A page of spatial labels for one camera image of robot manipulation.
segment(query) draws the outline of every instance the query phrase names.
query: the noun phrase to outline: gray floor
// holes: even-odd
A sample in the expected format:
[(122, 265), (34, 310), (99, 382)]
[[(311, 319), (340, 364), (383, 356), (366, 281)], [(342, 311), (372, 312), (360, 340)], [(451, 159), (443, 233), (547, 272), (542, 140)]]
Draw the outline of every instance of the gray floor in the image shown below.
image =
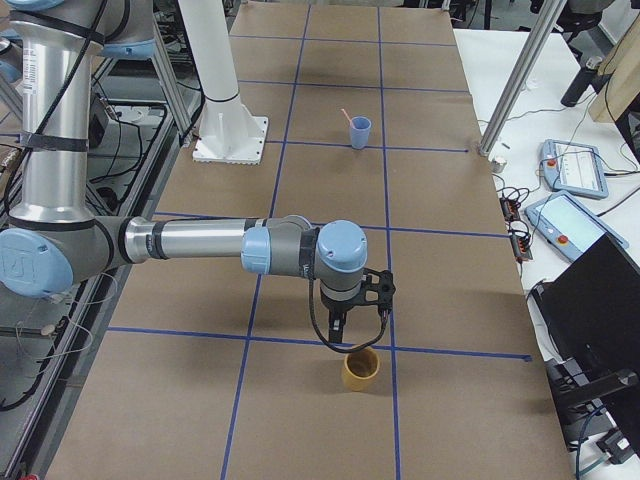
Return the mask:
[[(491, 14), (491, 29), (517, 30), (520, 26), (533, 27), (538, 15), (529, 11), (530, 5), (531, 2), (529, 0), (494, 0)], [(468, 21), (461, 23), (459, 28), (482, 29), (484, 23), (484, 6), (485, 1), (479, 0), (475, 17), (473, 17), (473, 12), (476, 7), (472, 7), (467, 14)], [(583, 52), (583, 64), (591, 56), (600, 55), (604, 57), (612, 47), (611, 42), (604, 36), (599, 28), (580, 33), (578, 37), (571, 42), (571, 45)]]

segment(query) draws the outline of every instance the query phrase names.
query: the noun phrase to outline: white table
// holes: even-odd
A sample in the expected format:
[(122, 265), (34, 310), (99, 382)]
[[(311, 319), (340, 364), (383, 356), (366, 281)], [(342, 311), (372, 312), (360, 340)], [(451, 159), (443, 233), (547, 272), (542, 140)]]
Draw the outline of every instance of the white table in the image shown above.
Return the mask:
[[(455, 30), (473, 104), (479, 120), (488, 121), (500, 98), (502, 90), (524, 45), (526, 35), (519, 32)], [(579, 66), (560, 35), (552, 35), (542, 51), (510, 117), (540, 109), (562, 109), (560, 98), (577, 73)], [(583, 99), (593, 94), (589, 89)], [(562, 112), (540, 112), (512, 120), (505, 125), (500, 140), (489, 158), (496, 155), (507, 159), (508, 164), (500, 174), (507, 186), (529, 187), (539, 185), (536, 171), (540, 161), (540, 147), (548, 138), (569, 140), (595, 145), (606, 162), (614, 169), (630, 170), (633, 164), (620, 154), (624, 143), (613, 124), (595, 123), (585, 109), (589, 100)], [(480, 121), (484, 131), (486, 122)], [(623, 152), (633, 160), (625, 145)], [(600, 213), (614, 205), (619, 199), (640, 183), (640, 175), (607, 178), (609, 197), (604, 200), (580, 200), (594, 213)], [(551, 191), (542, 181), (542, 186), (523, 203), (523, 207), (546, 198)], [(640, 193), (634, 195), (616, 210), (603, 216), (603, 220), (629, 241), (627, 252), (640, 263)], [(535, 234), (532, 253), (534, 259), (523, 268), (522, 286), (528, 291), (542, 279), (554, 280), (568, 266), (569, 261), (549, 245), (539, 233)], [(537, 309), (530, 305), (533, 323), (536, 326), (540, 350), (545, 360), (557, 356), (548, 340), (548, 334)], [(587, 442), (581, 453), (581, 464), (588, 465), (601, 455), (594, 439)], [(637, 480), (640, 478), (640, 459), (632, 457), (624, 465), (606, 463), (588, 474), (590, 480)]]

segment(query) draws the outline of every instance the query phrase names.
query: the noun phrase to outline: electronic device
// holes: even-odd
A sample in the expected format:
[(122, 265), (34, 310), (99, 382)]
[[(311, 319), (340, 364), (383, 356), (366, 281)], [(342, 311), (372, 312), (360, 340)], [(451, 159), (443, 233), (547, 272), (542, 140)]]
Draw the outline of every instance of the electronic device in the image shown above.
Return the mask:
[(602, 160), (592, 145), (545, 140), (541, 170), (549, 187), (589, 198), (609, 196)]
[(568, 192), (556, 192), (529, 205), (525, 214), (534, 227), (569, 260), (574, 261), (603, 234), (624, 248), (629, 243)]
[[(631, 448), (640, 452), (640, 267), (609, 234), (600, 237), (554, 282), (532, 290), (563, 359), (574, 359), (589, 383), (555, 398), (604, 403)], [(624, 381), (613, 382), (616, 377)]]

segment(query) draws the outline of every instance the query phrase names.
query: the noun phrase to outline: black monitor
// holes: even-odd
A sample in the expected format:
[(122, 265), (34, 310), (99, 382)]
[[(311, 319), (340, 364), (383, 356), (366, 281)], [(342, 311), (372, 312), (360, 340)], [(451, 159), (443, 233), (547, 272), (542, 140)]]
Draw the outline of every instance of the black monitor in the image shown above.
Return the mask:
[[(640, 268), (613, 237), (603, 235), (539, 296), (560, 355), (590, 382), (624, 369), (640, 375)], [(640, 386), (600, 400), (640, 453)]]

